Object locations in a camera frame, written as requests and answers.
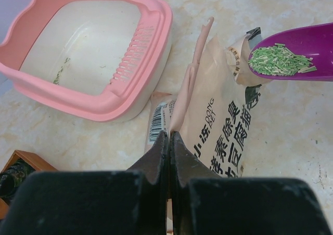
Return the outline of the beige cat litter bag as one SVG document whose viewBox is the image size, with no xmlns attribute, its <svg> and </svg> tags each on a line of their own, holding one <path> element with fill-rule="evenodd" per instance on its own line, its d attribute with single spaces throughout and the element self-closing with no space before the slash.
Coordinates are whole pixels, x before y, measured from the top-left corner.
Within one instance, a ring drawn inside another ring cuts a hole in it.
<svg viewBox="0 0 333 235">
<path fill-rule="evenodd" d="M 264 83 L 247 62 L 251 48 L 261 40 L 261 29 L 248 31 L 228 48 L 217 37 L 208 39 L 210 29 L 210 24 L 202 27 L 179 93 L 152 93 L 145 150 L 161 131 L 179 132 L 186 148 L 209 170 L 240 177 L 250 111 Z"/>
</svg>

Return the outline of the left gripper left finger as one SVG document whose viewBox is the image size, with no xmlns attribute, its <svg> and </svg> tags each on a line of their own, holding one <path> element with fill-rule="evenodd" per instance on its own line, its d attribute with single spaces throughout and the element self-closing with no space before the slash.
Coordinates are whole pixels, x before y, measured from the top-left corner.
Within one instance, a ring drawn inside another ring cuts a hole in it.
<svg viewBox="0 0 333 235">
<path fill-rule="evenodd" d="M 166 234 L 169 191 L 167 134 L 161 131 L 152 147 L 128 170 L 140 175 L 138 234 Z"/>
</svg>

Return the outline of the pink litter box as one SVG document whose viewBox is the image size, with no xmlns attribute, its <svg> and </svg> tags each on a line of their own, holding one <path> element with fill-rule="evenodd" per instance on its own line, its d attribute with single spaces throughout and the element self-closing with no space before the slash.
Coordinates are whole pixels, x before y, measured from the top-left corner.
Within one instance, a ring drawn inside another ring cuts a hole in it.
<svg viewBox="0 0 333 235">
<path fill-rule="evenodd" d="M 128 121 L 159 82 L 172 22 L 163 0 L 31 0 L 1 44 L 1 72 L 56 110 Z"/>
</svg>

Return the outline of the green litter pellets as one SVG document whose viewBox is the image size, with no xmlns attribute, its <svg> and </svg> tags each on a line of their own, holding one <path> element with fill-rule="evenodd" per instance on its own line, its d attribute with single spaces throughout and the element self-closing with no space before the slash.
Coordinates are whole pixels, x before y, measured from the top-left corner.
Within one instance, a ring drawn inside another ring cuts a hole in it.
<svg viewBox="0 0 333 235">
<path fill-rule="evenodd" d="M 260 47 L 251 52 L 248 60 L 253 71 L 270 76 L 294 76 L 317 70 L 312 58 L 293 53 L 285 44 Z"/>
</svg>

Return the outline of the orange compartment tray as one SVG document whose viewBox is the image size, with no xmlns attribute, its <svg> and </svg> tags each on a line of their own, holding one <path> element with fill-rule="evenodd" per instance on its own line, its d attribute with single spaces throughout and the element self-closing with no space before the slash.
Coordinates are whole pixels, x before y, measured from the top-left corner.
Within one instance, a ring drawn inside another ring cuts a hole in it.
<svg viewBox="0 0 333 235">
<path fill-rule="evenodd" d="M 35 153 L 15 150 L 1 170 L 1 219 L 4 219 L 15 193 L 30 174 L 56 170 Z"/>
</svg>

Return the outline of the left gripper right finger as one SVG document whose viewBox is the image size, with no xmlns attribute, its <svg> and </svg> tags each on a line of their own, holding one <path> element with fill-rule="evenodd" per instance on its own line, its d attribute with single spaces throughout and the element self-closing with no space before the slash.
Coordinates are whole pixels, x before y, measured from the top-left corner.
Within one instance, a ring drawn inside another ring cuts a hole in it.
<svg viewBox="0 0 333 235">
<path fill-rule="evenodd" d="M 193 187 L 221 177 L 208 169 L 186 147 L 179 132 L 170 140 L 170 194 L 174 234 L 197 234 L 197 213 L 201 195 Z"/>
</svg>

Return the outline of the purple plastic scoop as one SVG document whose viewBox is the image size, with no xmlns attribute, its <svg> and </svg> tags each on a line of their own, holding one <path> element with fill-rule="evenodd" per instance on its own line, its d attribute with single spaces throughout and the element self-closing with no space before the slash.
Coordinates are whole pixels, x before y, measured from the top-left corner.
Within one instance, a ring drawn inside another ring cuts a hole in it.
<svg viewBox="0 0 333 235">
<path fill-rule="evenodd" d="M 279 32 L 260 41 L 252 51 L 260 47 L 273 46 L 275 43 L 285 44 L 297 55 L 312 58 L 312 63 L 317 67 L 317 70 L 309 73 L 298 73 L 294 76 L 270 76 L 259 74 L 249 66 L 255 75 L 269 80 L 332 82 L 332 23 Z"/>
</svg>

